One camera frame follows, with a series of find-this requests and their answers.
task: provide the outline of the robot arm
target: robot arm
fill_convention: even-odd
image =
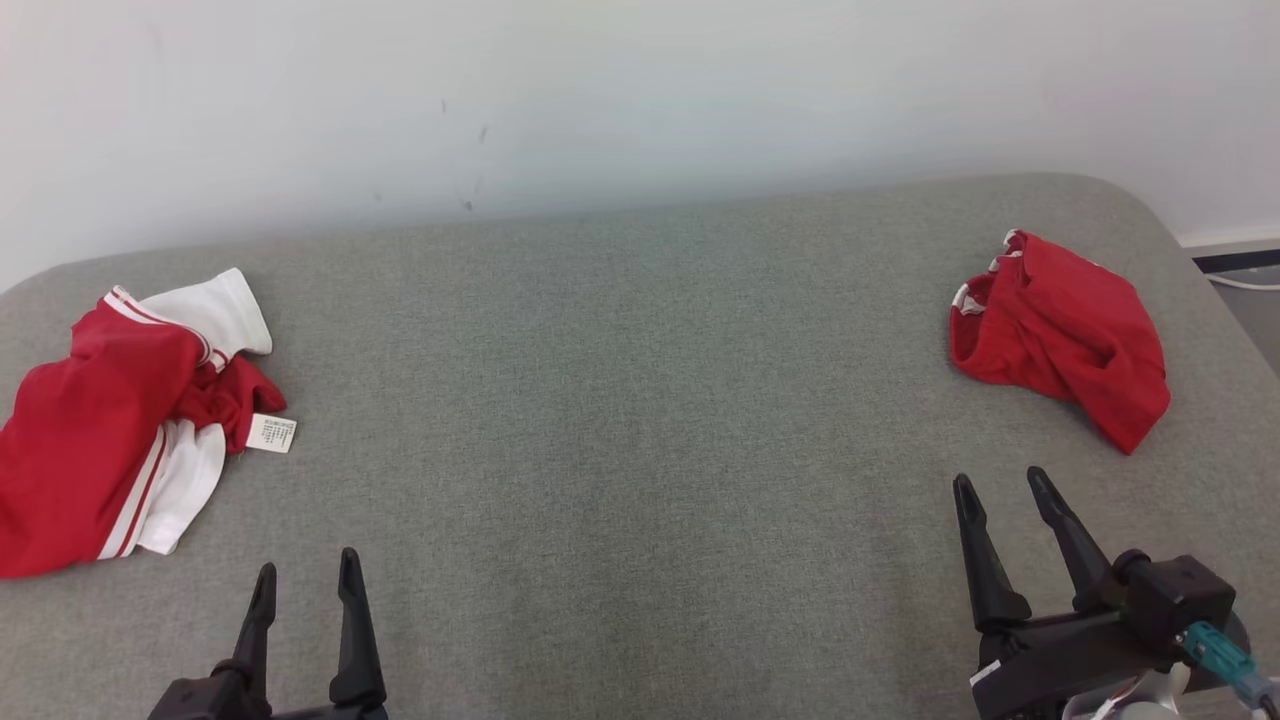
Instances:
[[[1107,561],[1044,470],[1029,468],[1027,482],[1075,587],[1074,611],[1065,615],[1032,618],[1000,564],[973,484],[964,474],[954,484],[974,628],[982,633],[982,670],[972,685],[983,720],[1098,711],[1155,719],[1176,714],[1183,692],[1225,684],[1247,707],[1267,707],[1276,688],[1253,673],[1248,633],[1231,611],[1235,588],[1189,555],[1152,562],[1130,550]],[[1181,679],[1180,665],[1190,669]]]

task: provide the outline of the red garment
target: red garment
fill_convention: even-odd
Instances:
[[[1079,402],[1132,454],[1169,407],[1160,336],[1120,275],[1024,231],[951,306],[951,357],[979,380]]]
[[[70,356],[27,374],[0,429],[0,577],[132,552],[178,439],[168,419],[223,423],[239,452],[255,405],[284,407],[243,357],[219,374],[218,355],[123,291],[76,323]]]

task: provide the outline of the clothing tag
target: clothing tag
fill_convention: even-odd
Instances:
[[[248,427],[248,442],[244,446],[271,452],[288,452],[289,446],[293,445],[293,430],[297,427],[297,420],[253,413],[253,423]]]

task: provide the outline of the cable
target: cable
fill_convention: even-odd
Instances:
[[[1233,281],[1231,278],[1224,278],[1222,275],[1204,275],[1211,283],[1225,284],[1228,287],[1238,287],[1240,290],[1266,290],[1266,291],[1280,291],[1280,284],[1253,284],[1240,281]]]

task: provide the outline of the gray bed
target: gray bed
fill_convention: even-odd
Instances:
[[[1172,406],[1137,454],[947,360],[956,287],[1024,227],[1129,278]],[[1038,614],[1071,587],[1024,480],[1115,555],[1189,552],[1280,674],[1280,382],[1169,232],[1075,176],[56,268],[0,296],[0,400],[119,283],[239,266],[300,421],[228,462],[169,557],[0,584],[6,719],[145,717],[230,651],[279,568],[270,698],[323,702],[339,550],[362,556],[393,717],[974,717],[951,478]],[[1193,714],[1243,717],[1225,692]]]

